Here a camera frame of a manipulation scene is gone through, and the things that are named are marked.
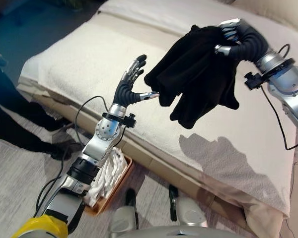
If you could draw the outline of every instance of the floor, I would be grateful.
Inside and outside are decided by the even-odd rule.
[[[72,128],[54,136],[43,128],[6,110],[19,124],[48,142],[67,143],[76,141]],[[83,141],[88,139],[82,134]],[[65,162],[64,170],[76,159],[79,151]],[[42,186],[58,172],[60,162],[49,155],[29,152],[0,140],[0,238],[10,237],[27,219],[33,216],[36,197]],[[105,237],[113,212],[124,204],[125,191],[132,187],[137,192],[137,211],[140,228],[161,225],[176,225],[170,220],[168,183],[148,171],[135,165],[126,183],[114,196],[109,208],[99,216],[84,213],[78,228],[69,236]],[[246,238],[255,238],[252,234],[221,217],[209,208],[201,206],[206,214],[209,226],[240,234]]]
[[[51,5],[48,1],[52,0],[29,1],[9,15],[0,16],[0,52],[9,61],[4,71],[15,84],[28,58],[45,50],[90,19],[100,6],[99,1],[90,0],[82,11],[75,12],[66,7]],[[62,141],[75,138],[72,129],[51,138],[44,129],[18,116],[16,120],[43,140]],[[298,162],[298,149],[295,162]],[[31,217],[38,191],[55,175],[58,166],[59,163],[47,155],[21,150],[0,141],[0,238],[10,236]],[[283,223],[282,238],[298,238],[298,163],[294,166],[293,175],[291,218]],[[84,214],[78,229],[70,237],[92,237],[93,234],[103,237],[111,214],[123,204],[123,194],[129,186],[138,191],[141,227],[170,224],[167,184],[137,165],[127,185],[115,196],[110,209],[98,217]],[[211,227],[252,237],[223,217],[202,208]]]

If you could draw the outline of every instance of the bed frame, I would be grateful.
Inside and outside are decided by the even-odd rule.
[[[42,105],[56,111],[70,121],[74,121],[78,107],[70,106],[73,103],[64,103],[56,101],[51,97],[32,95],[33,99]],[[77,124],[90,134],[94,134],[96,124],[99,116],[93,115],[92,112],[83,111],[77,117]],[[168,183],[177,186],[182,192],[186,193],[193,199],[198,200],[203,205],[211,208],[221,216],[227,218],[241,228],[254,234],[246,222],[244,210],[241,207],[232,205],[214,194],[202,188],[202,184],[188,175],[182,173],[178,169],[172,167],[162,159],[147,151],[144,147],[130,139],[128,133],[125,134],[119,147],[129,157],[150,171],[157,174]]]

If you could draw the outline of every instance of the robotic arm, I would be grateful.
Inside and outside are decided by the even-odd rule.
[[[253,62],[260,73],[246,74],[247,87],[252,90],[268,82],[269,92],[281,101],[283,110],[298,128],[298,66],[294,66],[295,61],[271,49],[265,38],[243,19],[224,21],[219,27],[225,38],[239,45],[217,45],[215,52]]]
[[[134,127],[135,115],[126,116],[130,104],[158,97],[157,92],[132,92],[135,80],[144,71],[146,56],[136,58],[124,72],[115,92],[114,101],[102,120],[96,125],[95,134],[66,174],[58,179],[50,198],[12,237],[13,238],[66,238],[77,227],[85,208],[83,197],[90,184],[104,165],[113,146],[122,134],[122,125]]]

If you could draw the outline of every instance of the black shoe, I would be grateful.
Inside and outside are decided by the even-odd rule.
[[[48,132],[51,135],[55,135],[56,133],[58,133],[60,130],[64,129],[64,128],[69,128],[72,125],[74,125],[72,122],[70,122],[69,120],[67,120],[66,118],[61,118],[55,121],[55,127],[54,128],[49,128],[47,129]]]
[[[179,196],[178,189],[172,185],[169,185],[170,219],[173,222],[177,221],[176,199],[178,196]]]
[[[68,148],[68,150],[65,154],[65,150],[61,149],[58,146],[55,146],[55,149],[52,152],[50,152],[49,154],[55,160],[61,161],[62,158],[64,158],[64,161],[66,161],[66,160],[69,160],[71,158],[72,150],[70,148]]]
[[[138,213],[137,213],[137,209],[136,209],[136,192],[132,188],[129,188],[126,192],[125,205],[134,207],[135,218],[136,218],[136,229],[138,230],[139,229],[139,220],[138,220]]]

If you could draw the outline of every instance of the mattress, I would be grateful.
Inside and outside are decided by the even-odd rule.
[[[101,14],[30,58],[23,67],[20,86],[46,96],[55,92],[78,104],[102,95],[110,104],[123,71],[138,55],[148,56],[144,68],[148,72],[192,24],[216,25],[236,17],[245,18],[259,29],[273,48],[290,43],[290,56],[298,64],[298,33],[291,29],[220,3],[185,2],[108,1],[101,7]],[[250,92],[244,86],[243,76],[251,70],[256,72],[246,62],[238,67],[237,111],[217,106],[193,129],[186,130],[169,120],[176,101],[170,108],[162,108],[158,100],[149,100],[128,107],[137,119],[128,135],[222,199],[245,209],[250,204],[267,204],[287,217],[294,152],[284,150],[276,118],[262,93]],[[149,91],[143,78],[137,80],[134,91]],[[280,102],[271,100],[288,144],[294,144],[295,127]],[[98,115],[104,112],[98,101],[87,107]]]

